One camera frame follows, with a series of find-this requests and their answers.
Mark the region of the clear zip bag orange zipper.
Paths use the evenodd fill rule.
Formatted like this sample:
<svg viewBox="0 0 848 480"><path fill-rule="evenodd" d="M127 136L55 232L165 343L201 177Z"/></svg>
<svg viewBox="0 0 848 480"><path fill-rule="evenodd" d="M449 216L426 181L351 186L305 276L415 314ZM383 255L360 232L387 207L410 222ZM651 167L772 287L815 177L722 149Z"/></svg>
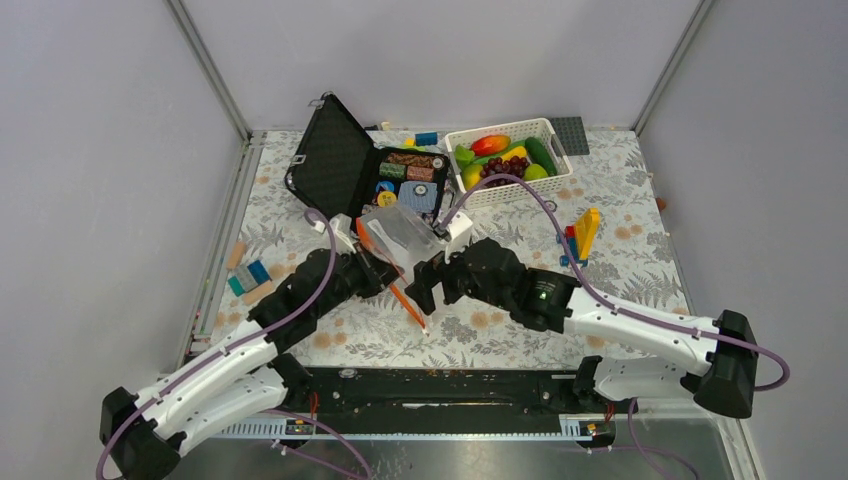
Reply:
<svg viewBox="0 0 848 480"><path fill-rule="evenodd" d="M406 296L404 289L414 280L414 267L442 252L444 241L417 213L401 204L378 207L356 218L354 228L363 246L398 274L389 289L423 334L429 336L426 314Z"/></svg>

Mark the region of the dark red toy grapes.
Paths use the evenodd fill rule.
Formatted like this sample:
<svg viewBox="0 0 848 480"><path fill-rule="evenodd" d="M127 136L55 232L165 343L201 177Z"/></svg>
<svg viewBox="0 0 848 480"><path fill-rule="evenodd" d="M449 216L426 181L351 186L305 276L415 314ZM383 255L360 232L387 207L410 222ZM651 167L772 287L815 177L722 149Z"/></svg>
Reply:
<svg viewBox="0 0 848 480"><path fill-rule="evenodd" d="M481 179L486 179L492 175L505 174L517 178L523 176L524 170L531 164L530 160L525 158L513 158L510 162L503 162L500 157L493 157L482 164L483 173Z"/></svg>

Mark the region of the light green toy pepper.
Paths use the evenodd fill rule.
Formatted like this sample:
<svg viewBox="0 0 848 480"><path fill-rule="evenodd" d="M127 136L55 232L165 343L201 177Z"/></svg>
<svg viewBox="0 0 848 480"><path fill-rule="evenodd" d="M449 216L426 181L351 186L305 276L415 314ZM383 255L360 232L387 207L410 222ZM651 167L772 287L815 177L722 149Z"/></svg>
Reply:
<svg viewBox="0 0 848 480"><path fill-rule="evenodd" d="M460 171L470 165L475 159L475 153L463 145L457 145L454 153L455 162Z"/></svg>

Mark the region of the yellow toy corn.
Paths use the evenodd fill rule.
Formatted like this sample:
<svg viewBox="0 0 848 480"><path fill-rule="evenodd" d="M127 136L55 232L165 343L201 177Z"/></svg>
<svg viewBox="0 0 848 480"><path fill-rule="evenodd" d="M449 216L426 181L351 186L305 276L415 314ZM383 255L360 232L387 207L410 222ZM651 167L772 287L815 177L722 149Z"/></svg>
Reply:
<svg viewBox="0 0 848 480"><path fill-rule="evenodd" d="M528 155L526 148L523 145L518 145L501 153L499 157L503 162L510 162L513 158L525 158Z"/></svg>

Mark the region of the red orange toy mango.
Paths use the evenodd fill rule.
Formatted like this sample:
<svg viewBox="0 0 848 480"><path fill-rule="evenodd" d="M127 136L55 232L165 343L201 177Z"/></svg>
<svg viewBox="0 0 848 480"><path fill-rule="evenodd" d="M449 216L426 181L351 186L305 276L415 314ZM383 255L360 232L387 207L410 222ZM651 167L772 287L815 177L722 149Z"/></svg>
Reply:
<svg viewBox="0 0 848 480"><path fill-rule="evenodd" d="M506 150L511 143L507 135L487 135L476 140L470 150L476 157L486 157Z"/></svg>

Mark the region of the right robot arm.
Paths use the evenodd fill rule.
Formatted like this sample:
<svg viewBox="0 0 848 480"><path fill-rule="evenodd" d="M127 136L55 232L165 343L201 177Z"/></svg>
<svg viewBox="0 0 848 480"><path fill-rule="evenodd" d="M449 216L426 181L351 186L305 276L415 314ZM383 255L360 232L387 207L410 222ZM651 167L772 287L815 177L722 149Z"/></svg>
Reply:
<svg viewBox="0 0 848 480"><path fill-rule="evenodd" d="M759 354L745 315L674 315L592 291L573 276L525 266L491 238L472 241L470 226L459 215L442 235L441 252L415 265L405 292L425 314L435 311L433 290L441 287L445 304L467 297L530 330L601 337L644 352L631 361L581 362L573 396L589 412L610 401L691 395L714 414L751 417Z"/></svg>

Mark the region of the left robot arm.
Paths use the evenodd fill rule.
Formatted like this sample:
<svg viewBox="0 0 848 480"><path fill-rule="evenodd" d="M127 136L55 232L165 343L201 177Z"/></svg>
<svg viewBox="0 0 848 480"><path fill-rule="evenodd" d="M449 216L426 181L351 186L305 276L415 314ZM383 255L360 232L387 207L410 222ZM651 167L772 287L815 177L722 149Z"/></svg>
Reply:
<svg viewBox="0 0 848 480"><path fill-rule="evenodd" d="M124 479L163 479L214 429L313 401L311 376L290 348L324 315L381 293L403 272L344 232L327 232L329 248L310 252L218 344L149 387L119 387L104 398L97 478L112 460Z"/></svg>

